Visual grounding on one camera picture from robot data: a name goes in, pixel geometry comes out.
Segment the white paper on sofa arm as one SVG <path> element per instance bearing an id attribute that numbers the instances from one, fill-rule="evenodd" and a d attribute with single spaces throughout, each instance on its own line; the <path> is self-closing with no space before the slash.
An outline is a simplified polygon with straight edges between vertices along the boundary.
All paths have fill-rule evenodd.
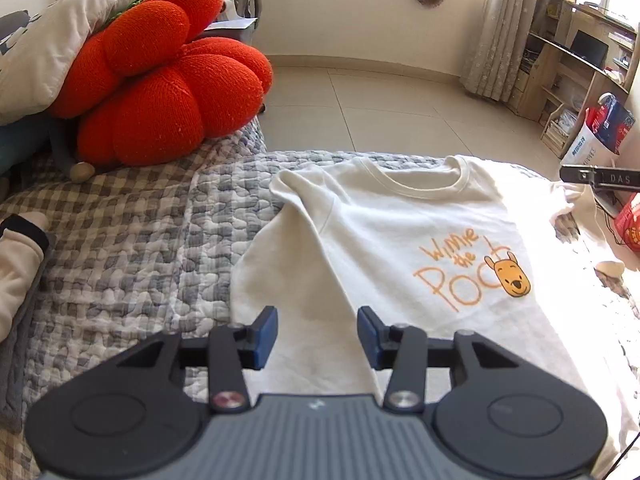
<path id="1" fill-rule="evenodd" d="M 211 30 L 247 30 L 256 23 L 256 18 L 236 18 L 235 20 L 216 21 L 206 27 L 206 32 Z"/>

